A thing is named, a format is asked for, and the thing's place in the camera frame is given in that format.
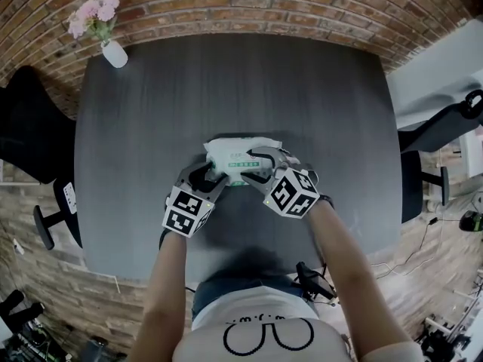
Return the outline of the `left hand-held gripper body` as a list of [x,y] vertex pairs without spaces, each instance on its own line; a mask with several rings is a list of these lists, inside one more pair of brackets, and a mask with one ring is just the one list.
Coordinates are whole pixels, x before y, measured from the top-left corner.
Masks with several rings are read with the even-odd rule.
[[192,237],[208,221],[215,202],[223,191],[223,176],[216,181],[205,180],[209,190],[193,185],[189,172],[183,170],[165,202],[162,226],[185,237]]

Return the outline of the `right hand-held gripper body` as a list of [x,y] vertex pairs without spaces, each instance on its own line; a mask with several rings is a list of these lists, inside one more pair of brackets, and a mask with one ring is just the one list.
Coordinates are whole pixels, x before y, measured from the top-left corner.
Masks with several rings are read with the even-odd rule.
[[275,166],[263,203],[279,216],[302,219],[320,197],[318,174],[284,149],[272,156]]

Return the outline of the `white wet wipe pack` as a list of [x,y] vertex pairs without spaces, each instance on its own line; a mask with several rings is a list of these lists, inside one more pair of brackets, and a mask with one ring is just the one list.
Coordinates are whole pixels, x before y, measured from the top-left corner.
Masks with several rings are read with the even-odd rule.
[[267,177],[272,170],[270,159],[257,158],[247,153],[248,150],[260,147],[281,149],[282,152],[289,153],[282,148],[281,141],[267,137],[227,137],[205,143],[206,162],[212,163],[206,178],[214,181],[224,173],[229,177],[226,185],[236,187],[247,185],[241,177],[241,173],[245,171]]

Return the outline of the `person's right forearm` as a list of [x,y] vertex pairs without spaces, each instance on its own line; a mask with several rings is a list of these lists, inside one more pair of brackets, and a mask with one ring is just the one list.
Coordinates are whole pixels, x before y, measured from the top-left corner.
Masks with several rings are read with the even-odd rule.
[[409,342],[411,338],[386,304],[366,255],[328,201],[312,207],[309,224],[339,296],[357,358]]

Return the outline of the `person's left forearm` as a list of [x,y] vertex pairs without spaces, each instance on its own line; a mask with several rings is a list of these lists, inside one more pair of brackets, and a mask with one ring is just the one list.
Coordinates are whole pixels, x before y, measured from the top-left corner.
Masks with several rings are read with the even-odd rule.
[[146,296],[143,325],[151,362],[171,362],[186,315],[186,238],[168,232],[160,246]]

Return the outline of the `person's blue jeans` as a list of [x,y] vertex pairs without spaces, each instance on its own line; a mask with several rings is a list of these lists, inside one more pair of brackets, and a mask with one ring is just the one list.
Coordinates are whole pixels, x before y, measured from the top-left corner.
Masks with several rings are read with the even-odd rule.
[[195,320],[204,308],[220,297],[255,287],[270,287],[297,297],[302,297],[304,294],[303,290],[287,275],[213,276],[200,283],[195,291],[192,319]]

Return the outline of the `black waist device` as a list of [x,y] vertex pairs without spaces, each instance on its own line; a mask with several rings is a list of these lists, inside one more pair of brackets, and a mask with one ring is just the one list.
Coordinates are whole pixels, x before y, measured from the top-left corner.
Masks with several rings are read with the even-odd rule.
[[322,273],[320,273],[307,267],[304,262],[298,262],[295,281],[304,291],[304,297],[308,301],[335,307],[338,304],[338,296],[335,288],[325,278],[326,269],[327,267],[324,265]]

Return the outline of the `white dotted tag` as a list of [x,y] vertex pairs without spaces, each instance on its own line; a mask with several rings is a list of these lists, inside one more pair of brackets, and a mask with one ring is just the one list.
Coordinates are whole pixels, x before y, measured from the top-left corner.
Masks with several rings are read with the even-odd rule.
[[74,215],[77,213],[77,204],[76,204],[76,196],[75,196],[75,189],[73,187],[72,182],[67,183],[63,187],[64,197],[66,199],[67,206],[69,208],[69,212]]

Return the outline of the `white ceramic vase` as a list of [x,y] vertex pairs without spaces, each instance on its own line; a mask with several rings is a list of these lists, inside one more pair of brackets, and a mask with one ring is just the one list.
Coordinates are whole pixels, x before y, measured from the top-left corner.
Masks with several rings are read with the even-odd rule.
[[104,57],[113,67],[119,69],[127,64],[128,55],[116,40],[109,40],[107,43],[102,43],[101,48]]

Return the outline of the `person's white printed shirt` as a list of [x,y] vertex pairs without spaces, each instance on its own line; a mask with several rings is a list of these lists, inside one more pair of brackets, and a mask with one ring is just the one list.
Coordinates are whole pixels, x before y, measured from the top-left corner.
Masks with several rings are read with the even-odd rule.
[[302,298],[255,287],[204,307],[173,362],[423,362],[377,287],[350,284],[339,292],[348,341]]

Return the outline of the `black office chair with headrest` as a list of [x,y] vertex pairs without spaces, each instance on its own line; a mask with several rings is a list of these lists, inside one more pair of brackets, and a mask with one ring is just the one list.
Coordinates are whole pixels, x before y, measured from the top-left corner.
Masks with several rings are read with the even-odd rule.
[[435,152],[465,133],[483,125],[483,90],[473,90],[460,103],[449,105],[413,130],[400,130],[398,141],[401,153],[402,211],[401,221],[418,217],[423,210],[423,184],[441,188],[443,205],[449,202],[448,169],[440,174],[422,170],[420,153]]

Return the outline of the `black office chair with tag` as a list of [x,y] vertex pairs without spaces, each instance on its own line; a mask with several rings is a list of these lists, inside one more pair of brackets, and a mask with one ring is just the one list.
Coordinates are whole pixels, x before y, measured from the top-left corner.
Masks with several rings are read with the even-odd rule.
[[0,159],[20,168],[41,184],[52,184],[59,210],[44,216],[33,208],[38,234],[47,250],[54,248],[50,227],[65,222],[82,245],[77,213],[72,215],[63,187],[74,179],[75,121],[64,115],[31,66],[20,67],[7,87],[0,87]]

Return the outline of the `green and black device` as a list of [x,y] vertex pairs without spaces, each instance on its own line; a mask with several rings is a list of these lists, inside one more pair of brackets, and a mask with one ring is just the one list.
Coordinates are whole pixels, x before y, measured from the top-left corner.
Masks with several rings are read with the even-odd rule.
[[466,211],[460,218],[459,228],[464,232],[483,232],[483,213]]

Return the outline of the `pink flower bunch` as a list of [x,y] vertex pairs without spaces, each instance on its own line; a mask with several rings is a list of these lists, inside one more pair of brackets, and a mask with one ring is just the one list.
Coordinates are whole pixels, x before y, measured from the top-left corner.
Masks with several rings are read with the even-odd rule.
[[101,46],[110,43],[116,25],[120,0],[87,0],[68,18],[68,33],[78,39],[84,35],[96,38]]

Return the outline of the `black equipment pile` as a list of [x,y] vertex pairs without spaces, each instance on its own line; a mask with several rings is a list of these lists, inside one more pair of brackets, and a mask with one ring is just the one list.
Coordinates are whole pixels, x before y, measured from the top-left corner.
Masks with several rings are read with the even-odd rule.
[[106,339],[93,336],[78,351],[68,351],[38,322],[45,306],[34,302],[20,311],[25,299],[13,290],[0,299],[0,362],[127,362],[127,355],[109,348]]

